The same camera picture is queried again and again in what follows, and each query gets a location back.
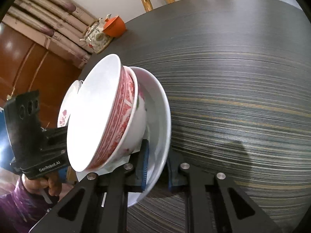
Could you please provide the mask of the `purple floral sleeve forearm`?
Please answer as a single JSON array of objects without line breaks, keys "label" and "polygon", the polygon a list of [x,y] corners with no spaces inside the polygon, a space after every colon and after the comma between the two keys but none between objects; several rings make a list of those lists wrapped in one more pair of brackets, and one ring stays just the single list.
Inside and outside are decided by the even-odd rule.
[{"label": "purple floral sleeve forearm", "polygon": [[30,194],[22,183],[22,176],[15,189],[1,196],[1,232],[29,232],[59,201],[47,189],[41,194]]}]

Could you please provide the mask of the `left hand holding gripper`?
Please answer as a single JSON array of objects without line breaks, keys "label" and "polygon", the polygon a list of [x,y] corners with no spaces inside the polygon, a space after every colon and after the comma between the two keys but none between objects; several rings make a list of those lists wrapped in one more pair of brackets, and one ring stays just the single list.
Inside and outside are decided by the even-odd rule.
[{"label": "left hand holding gripper", "polygon": [[41,194],[41,189],[47,189],[50,196],[59,196],[62,191],[62,183],[59,179],[59,173],[52,172],[45,175],[43,178],[30,180],[22,175],[22,183],[25,189],[30,194]]}]

